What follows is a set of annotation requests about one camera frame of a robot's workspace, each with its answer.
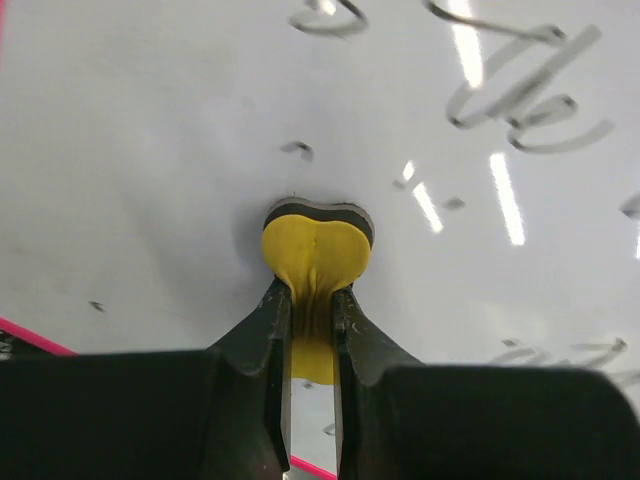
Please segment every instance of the white surface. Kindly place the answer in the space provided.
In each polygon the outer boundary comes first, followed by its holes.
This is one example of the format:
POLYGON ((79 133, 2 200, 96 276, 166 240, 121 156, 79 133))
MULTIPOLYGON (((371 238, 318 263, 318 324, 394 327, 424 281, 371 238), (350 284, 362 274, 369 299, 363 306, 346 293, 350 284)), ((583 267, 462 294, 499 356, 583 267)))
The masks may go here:
MULTIPOLYGON (((534 44, 491 77, 487 60, 512 38, 454 28, 420 0, 359 1, 370 28, 342 40, 289 26, 305 8, 293 0, 10 2, 0 316, 80 352, 209 345, 269 284, 262 220, 295 193, 371 214, 376 244, 356 295, 422 360, 488 362, 516 339, 547 363, 577 362, 587 354, 572 345, 620 337, 628 347, 603 368, 639 368, 639 228, 619 207, 640 190, 640 8, 450 3, 514 28, 558 25, 568 43, 594 24, 601 38, 534 103, 566 93, 578 113, 521 141, 602 120, 613 132, 534 155, 509 144, 502 119, 455 128, 445 112, 465 77, 479 93, 461 116, 562 47, 534 44), (312 161, 280 150, 294 140, 312 161), (466 206, 444 208, 451 197, 466 206)), ((338 6, 324 21, 343 20, 338 6)), ((640 386, 627 393, 640 401, 640 386)), ((331 417, 320 408, 294 422, 331 417)), ((295 434, 294 453, 335 468, 312 430, 295 434)))

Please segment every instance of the pink tape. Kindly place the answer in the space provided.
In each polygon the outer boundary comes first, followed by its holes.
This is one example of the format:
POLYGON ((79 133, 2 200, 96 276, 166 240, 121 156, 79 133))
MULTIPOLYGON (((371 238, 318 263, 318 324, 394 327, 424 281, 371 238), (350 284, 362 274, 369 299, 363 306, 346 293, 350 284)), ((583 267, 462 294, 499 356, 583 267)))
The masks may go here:
POLYGON ((315 475, 322 480, 336 480, 337 478, 333 473, 329 473, 326 470, 316 467, 315 465, 305 462, 301 458, 294 457, 293 455, 291 456, 291 465, 311 475, 315 475))
POLYGON ((54 355, 75 355, 75 353, 68 348, 58 345, 57 343, 41 337, 37 333, 33 333, 31 330, 20 327, 9 320, 5 320, 2 317, 0 317, 0 330, 17 337, 20 340, 24 340, 35 347, 41 348, 49 353, 53 353, 54 355))

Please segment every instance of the cursive writing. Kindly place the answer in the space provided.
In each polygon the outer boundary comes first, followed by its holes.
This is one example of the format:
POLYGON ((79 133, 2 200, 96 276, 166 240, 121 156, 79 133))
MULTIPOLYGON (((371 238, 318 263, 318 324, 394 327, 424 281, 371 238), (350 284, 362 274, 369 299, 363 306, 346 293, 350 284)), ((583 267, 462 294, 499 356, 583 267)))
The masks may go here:
POLYGON ((556 75, 601 38, 602 32, 597 27, 587 26, 573 39, 568 40, 564 32, 555 25, 542 25, 528 31, 519 31, 455 16, 438 7, 432 1, 427 2, 426 6, 429 11, 442 20, 515 37, 485 62, 486 79, 493 77, 505 65, 536 43, 541 42, 559 48, 551 58, 497 100, 465 117, 461 117, 465 104, 482 89, 463 84, 453 94, 446 107, 447 119, 454 126, 460 129, 471 129, 489 119, 502 119, 511 127, 506 137, 513 147, 526 153, 538 154, 569 152, 584 148, 601 140, 611 132, 613 124, 609 120, 602 120, 586 132, 560 142, 532 145, 523 140, 523 137, 535 128, 564 122, 577 114, 578 103, 567 94, 551 96, 535 105, 534 102, 556 75))
MULTIPOLYGON (((549 367, 581 367, 601 369, 616 360, 627 351, 628 345, 621 338, 616 338, 613 343, 582 343, 571 345, 571 349, 577 353, 587 353, 586 359, 570 360, 564 358, 555 360, 545 349, 540 347, 527 347, 516 340, 504 340, 504 345, 509 349, 489 361, 494 365, 526 365, 549 367)), ((621 388, 628 388, 640 383, 640 371, 624 370, 608 373, 609 378, 621 388)))
POLYGON ((369 21, 365 14, 349 0, 338 0, 338 3, 345 7, 352 15, 353 20, 343 25, 334 25, 330 27, 312 26, 310 21, 317 20, 319 15, 316 13, 319 8, 314 4, 313 0, 307 0, 305 4, 308 10, 296 13, 289 17, 289 24, 301 32, 309 35, 329 36, 344 38, 349 35, 356 35, 364 32, 369 27, 369 21))

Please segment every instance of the dark speck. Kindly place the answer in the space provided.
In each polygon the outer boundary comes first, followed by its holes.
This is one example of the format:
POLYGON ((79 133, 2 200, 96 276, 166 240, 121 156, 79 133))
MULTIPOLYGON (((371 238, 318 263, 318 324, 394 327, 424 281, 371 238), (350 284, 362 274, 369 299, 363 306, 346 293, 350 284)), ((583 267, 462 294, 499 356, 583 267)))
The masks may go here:
POLYGON ((98 310, 99 312, 104 313, 104 305, 102 305, 101 303, 98 302, 89 302, 89 305, 91 305, 93 308, 95 308, 96 310, 98 310))
POLYGON ((466 205, 467 204, 464 202, 464 200, 458 197, 452 197, 442 204, 444 208, 452 212, 455 212, 456 210, 460 210, 464 208, 466 205))

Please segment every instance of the pink border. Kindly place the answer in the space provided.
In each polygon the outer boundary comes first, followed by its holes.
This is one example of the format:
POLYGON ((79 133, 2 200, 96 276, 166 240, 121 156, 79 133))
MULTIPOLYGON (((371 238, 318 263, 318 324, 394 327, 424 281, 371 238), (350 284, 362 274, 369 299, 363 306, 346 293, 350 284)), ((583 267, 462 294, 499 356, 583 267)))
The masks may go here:
MULTIPOLYGON (((16 325, 9 320, 6 320, 0 317, 0 330, 8 333, 9 335, 13 335, 20 340, 24 340, 31 345, 34 345, 42 350, 45 350, 49 353, 53 353, 54 355, 76 355, 75 352, 69 350, 62 345, 58 345, 57 343, 48 340, 37 333, 32 332, 31 330, 27 330, 19 325, 16 325)), ((336 476, 332 473, 323 470, 322 468, 316 467, 309 462, 302 460, 301 458, 291 456, 291 465, 303 470, 311 475, 315 475, 316 477, 322 480, 336 480, 336 476)))
POLYGON ((291 466, 299 468, 311 475, 315 475, 322 480, 336 480, 337 478, 333 473, 329 473, 326 470, 316 467, 315 465, 305 462, 301 458, 294 457, 293 455, 291 456, 291 466))
POLYGON ((31 330, 20 327, 19 325, 16 325, 9 320, 5 320, 2 317, 0 317, 0 330, 3 332, 7 332, 9 335, 17 337, 20 340, 24 340, 31 345, 41 348, 42 350, 53 353, 54 355, 75 355, 75 353, 68 348, 63 347, 62 345, 58 345, 51 340, 47 340, 37 333, 33 333, 31 330))

